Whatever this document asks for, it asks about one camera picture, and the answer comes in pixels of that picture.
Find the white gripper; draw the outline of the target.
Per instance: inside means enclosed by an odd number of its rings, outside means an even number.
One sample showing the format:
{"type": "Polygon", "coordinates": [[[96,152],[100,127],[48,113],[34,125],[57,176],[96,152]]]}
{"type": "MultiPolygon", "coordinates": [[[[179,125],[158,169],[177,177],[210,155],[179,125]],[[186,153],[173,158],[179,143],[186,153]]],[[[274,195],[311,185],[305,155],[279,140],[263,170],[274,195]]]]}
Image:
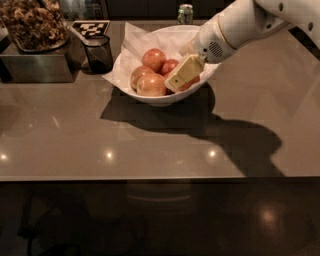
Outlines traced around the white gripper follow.
{"type": "Polygon", "coordinates": [[[286,21],[263,7],[266,2],[236,0],[204,23],[195,38],[179,49],[184,57],[165,79],[165,86],[172,92],[182,91],[204,71],[205,62],[223,62],[249,42],[285,27],[286,21]]]}

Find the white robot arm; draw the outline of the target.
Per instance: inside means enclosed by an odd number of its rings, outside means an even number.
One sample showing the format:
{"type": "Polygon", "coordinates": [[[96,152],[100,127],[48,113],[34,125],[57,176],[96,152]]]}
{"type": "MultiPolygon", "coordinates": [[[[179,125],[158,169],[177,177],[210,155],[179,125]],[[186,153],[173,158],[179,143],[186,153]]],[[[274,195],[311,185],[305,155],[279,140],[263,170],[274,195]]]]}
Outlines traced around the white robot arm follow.
{"type": "Polygon", "coordinates": [[[221,63],[249,42],[288,24],[301,29],[320,47],[320,0],[236,0],[201,25],[195,37],[180,48],[182,60],[165,86],[178,91],[207,64],[221,63]]]}

